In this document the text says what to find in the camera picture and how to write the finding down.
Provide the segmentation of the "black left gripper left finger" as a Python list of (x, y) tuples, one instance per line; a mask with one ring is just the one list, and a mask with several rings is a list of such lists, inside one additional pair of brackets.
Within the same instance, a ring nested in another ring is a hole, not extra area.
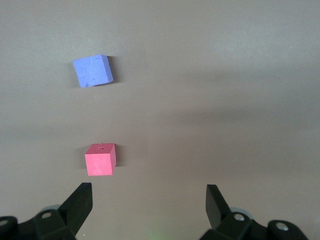
[(0, 240), (77, 240), (92, 208), (92, 184), (81, 183), (58, 209), (45, 209), (22, 223), (14, 216), (1, 216)]

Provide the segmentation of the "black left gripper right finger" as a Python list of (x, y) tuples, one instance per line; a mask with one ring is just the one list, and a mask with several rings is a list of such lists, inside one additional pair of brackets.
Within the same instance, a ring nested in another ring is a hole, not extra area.
[(206, 186), (205, 209), (211, 229), (201, 240), (308, 240), (291, 222), (272, 220), (265, 227), (245, 213), (232, 211), (215, 184)]

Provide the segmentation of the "red foam block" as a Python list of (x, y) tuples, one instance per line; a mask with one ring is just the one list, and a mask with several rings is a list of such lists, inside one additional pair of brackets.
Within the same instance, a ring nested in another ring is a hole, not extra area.
[(89, 176), (112, 176), (114, 174), (117, 164), (114, 143), (92, 144), (84, 156)]

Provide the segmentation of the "purple foam block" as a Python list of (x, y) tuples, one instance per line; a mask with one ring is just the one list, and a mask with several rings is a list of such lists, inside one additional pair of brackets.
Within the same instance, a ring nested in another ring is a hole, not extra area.
[(109, 84), (114, 81), (109, 59), (97, 54), (72, 61), (81, 88)]

